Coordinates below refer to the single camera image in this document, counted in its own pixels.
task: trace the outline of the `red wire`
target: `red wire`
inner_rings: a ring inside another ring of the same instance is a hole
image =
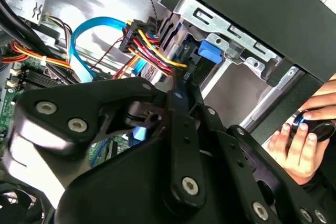
[[[134,43],[141,48],[147,57],[149,57],[151,60],[153,60],[155,62],[155,64],[157,64],[159,67],[163,68],[164,70],[167,70],[169,72],[172,71],[172,69],[170,69],[169,67],[165,66],[164,64],[162,64],[158,59],[156,59],[155,57],[152,56],[152,54],[145,48],[143,47],[136,39],[133,39]]]

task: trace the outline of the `black sleeve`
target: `black sleeve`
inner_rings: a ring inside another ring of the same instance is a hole
[[[336,224],[336,192],[318,170],[315,176],[302,188],[328,214],[328,223]]]

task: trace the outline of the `black knob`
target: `black knob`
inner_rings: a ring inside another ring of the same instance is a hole
[[[293,138],[300,126],[301,123],[305,123],[308,125],[308,132],[315,133],[317,136],[317,141],[322,142],[329,139],[336,131],[336,126],[331,120],[317,120],[317,121],[309,121],[303,118],[303,114],[306,111],[299,112],[295,117],[292,126],[290,135]]]

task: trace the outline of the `black metal arm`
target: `black metal arm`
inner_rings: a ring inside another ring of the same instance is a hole
[[[167,94],[144,79],[130,78],[20,96],[8,153],[19,135],[56,161],[77,162],[98,140],[135,126],[149,129],[146,141],[66,188],[55,224],[327,220],[248,132],[238,125],[223,127],[197,86],[178,75],[174,83]],[[270,208],[273,202],[277,215]]]

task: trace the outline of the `screw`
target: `screw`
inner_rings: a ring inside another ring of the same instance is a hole
[[[190,195],[197,195],[198,194],[198,184],[195,180],[189,177],[184,177],[182,180],[183,189]]]
[[[41,113],[44,115],[51,115],[56,112],[57,107],[52,102],[43,101],[43,102],[39,102],[36,105],[36,110],[38,113]]]
[[[182,96],[179,93],[174,93],[178,98],[182,98]]]
[[[293,74],[295,74],[295,71],[293,69],[288,71],[289,76],[292,76]]]
[[[245,132],[241,128],[237,128],[237,132],[242,136],[245,135]]]
[[[86,122],[80,118],[73,118],[68,122],[68,126],[72,131],[81,133],[86,131],[88,125]]]
[[[310,214],[305,209],[301,208],[300,211],[307,221],[313,222],[313,219],[311,218]]]
[[[151,86],[149,86],[149,85],[146,84],[146,83],[144,83],[142,86],[143,86],[145,89],[148,89],[148,90],[151,90],[151,89],[152,89]]]
[[[319,220],[322,222],[322,223],[327,223],[327,219],[325,218],[325,216],[317,209],[315,209],[315,214],[317,216],[317,218],[319,218]]]
[[[260,219],[264,221],[268,220],[268,212],[266,211],[265,207],[262,204],[260,204],[259,202],[254,202],[252,206],[254,212]]]
[[[216,111],[214,111],[213,108],[208,108],[208,112],[209,112],[211,115],[215,115],[215,114],[216,114]]]

